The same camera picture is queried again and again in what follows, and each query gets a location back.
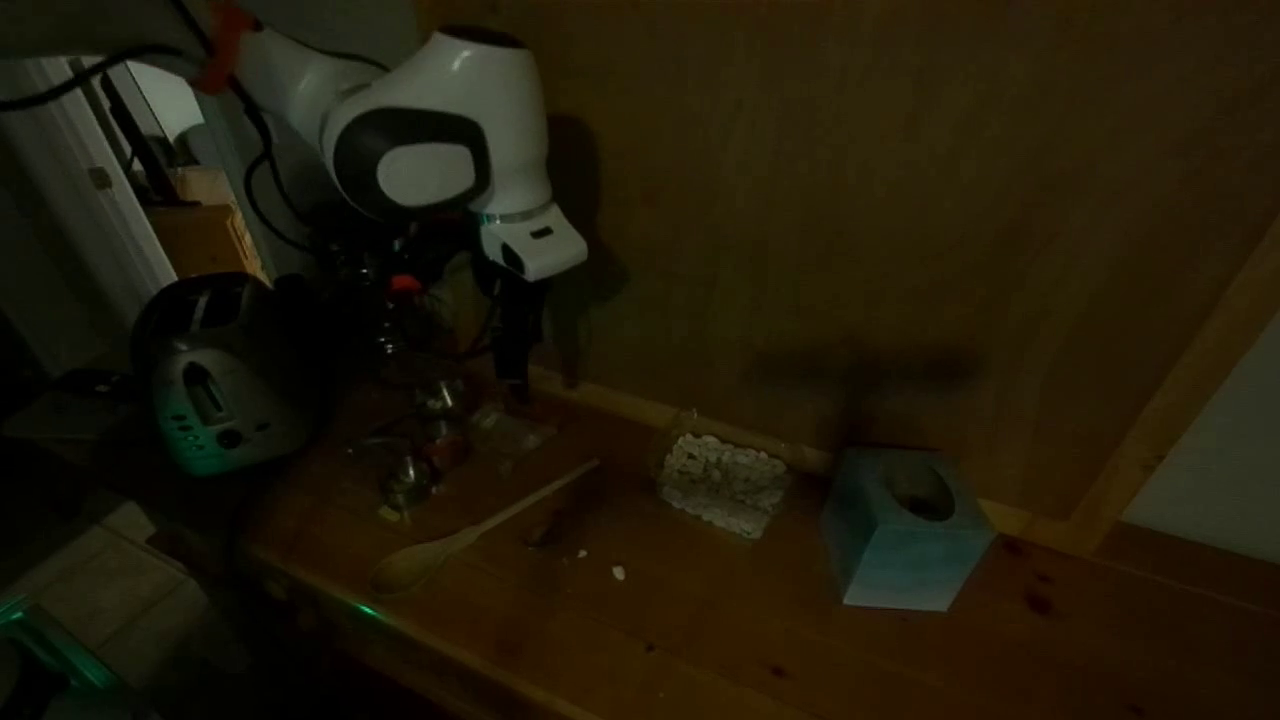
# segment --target wooden table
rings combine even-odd
[[[950,615],[838,604],[822,485],[759,543],[663,509],[659,432],[558,408],[561,442],[508,479],[462,470],[417,529],[377,520],[389,415],[358,391],[266,501],[243,554],[325,597],[349,647],[456,715],[1280,715],[1272,612],[1000,542]],[[606,471],[400,597],[371,563],[508,503],[596,451]]]

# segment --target wooden wall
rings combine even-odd
[[[1280,4],[426,0],[519,33],[596,383],[1073,516],[1280,208]]]

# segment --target green light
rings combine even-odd
[[[363,622],[385,622],[385,612],[382,607],[371,607],[371,604],[358,604],[358,612],[363,615]]]

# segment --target tissue box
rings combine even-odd
[[[945,612],[997,532],[940,456],[857,449],[838,465],[825,536],[844,604]]]

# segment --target light blue box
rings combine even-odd
[[[962,476],[932,451],[851,449],[825,509],[842,602],[950,612],[997,542]]]

